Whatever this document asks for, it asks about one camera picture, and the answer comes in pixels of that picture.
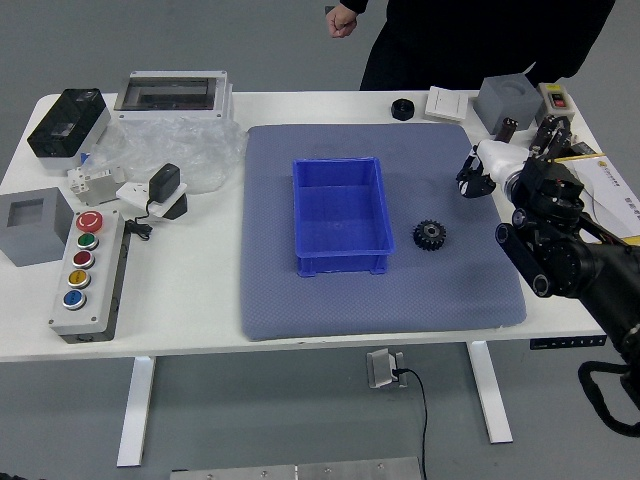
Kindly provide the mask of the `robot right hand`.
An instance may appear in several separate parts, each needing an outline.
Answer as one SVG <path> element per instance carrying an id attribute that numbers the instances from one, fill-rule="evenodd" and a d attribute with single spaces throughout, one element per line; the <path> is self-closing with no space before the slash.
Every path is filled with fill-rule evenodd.
<path id="1" fill-rule="evenodd" d="M 496 140 L 482 140 L 473 146 L 456 176 L 461 195 L 479 198 L 491 194 L 497 185 L 512 200 L 512 189 L 523 170 L 529 151 Z"/>

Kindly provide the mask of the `person's right hand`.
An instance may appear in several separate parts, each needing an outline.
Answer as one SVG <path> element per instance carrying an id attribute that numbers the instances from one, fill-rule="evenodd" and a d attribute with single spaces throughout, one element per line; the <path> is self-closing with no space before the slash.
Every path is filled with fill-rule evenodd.
<path id="1" fill-rule="evenodd" d="M 327 10 L 325 19 L 329 35 L 332 38 L 346 38 L 352 34 L 357 26 L 358 14 L 338 4 Z"/>

